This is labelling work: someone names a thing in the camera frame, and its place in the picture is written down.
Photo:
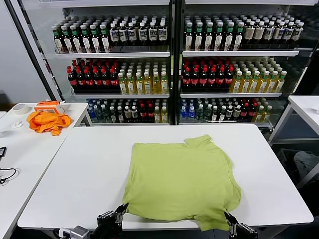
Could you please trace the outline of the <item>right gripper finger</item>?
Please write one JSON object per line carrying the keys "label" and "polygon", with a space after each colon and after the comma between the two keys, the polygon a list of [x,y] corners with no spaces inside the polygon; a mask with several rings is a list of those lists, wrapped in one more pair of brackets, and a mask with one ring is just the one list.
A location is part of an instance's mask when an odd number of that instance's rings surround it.
{"label": "right gripper finger", "polygon": [[236,229],[236,225],[237,225],[237,219],[231,215],[230,213],[225,212],[224,213],[225,218],[227,220],[228,225],[230,226],[230,237],[236,237],[237,236],[237,229]]}
{"label": "right gripper finger", "polygon": [[244,224],[244,223],[239,223],[238,221],[237,221],[236,228],[245,228],[245,229],[247,229],[247,230],[254,230],[254,231],[256,231],[255,229],[249,227],[248,225],[246,225],[246,224]]}

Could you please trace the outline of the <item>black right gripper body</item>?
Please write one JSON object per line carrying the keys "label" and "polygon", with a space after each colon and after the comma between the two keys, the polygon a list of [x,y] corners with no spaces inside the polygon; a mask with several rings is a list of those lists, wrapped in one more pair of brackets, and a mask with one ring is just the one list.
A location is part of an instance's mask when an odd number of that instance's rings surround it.
{"label": "black right gripper body", "polygon": [[245,228],[237,228],[235,239],[257,239],[258,232],[254,230],[247,230]]}

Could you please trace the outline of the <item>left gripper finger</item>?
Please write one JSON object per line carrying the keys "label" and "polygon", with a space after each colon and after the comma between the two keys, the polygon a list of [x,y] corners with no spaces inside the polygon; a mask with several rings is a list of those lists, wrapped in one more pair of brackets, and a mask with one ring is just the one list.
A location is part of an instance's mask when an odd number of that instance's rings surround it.
{"label": "left gripper finger", "polygon": [[122,224],[123,215],[126,213],[128,205],[129,203],[119,205],[117,209],[115,210],[117,224]]}
{"label": "left gripper finger", "polygon": [[106,218],[109,218],[109,217],[113,217],[116,219],[116,213],[115,213],[115,210],[111,210],[111,211],[107,211],[101,215],[98,216],[98,219],[99,220],[102,220],[102,219],[106,219]]}

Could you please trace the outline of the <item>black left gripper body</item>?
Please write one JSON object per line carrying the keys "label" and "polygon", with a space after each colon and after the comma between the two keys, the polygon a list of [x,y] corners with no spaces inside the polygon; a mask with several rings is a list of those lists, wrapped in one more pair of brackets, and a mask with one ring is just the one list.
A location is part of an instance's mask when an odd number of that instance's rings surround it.
{"label": "black left gripper body", "polygon": [[122,228],[115,218],[98,218],[97,227],[90,233],[91,239],[120,239]]}

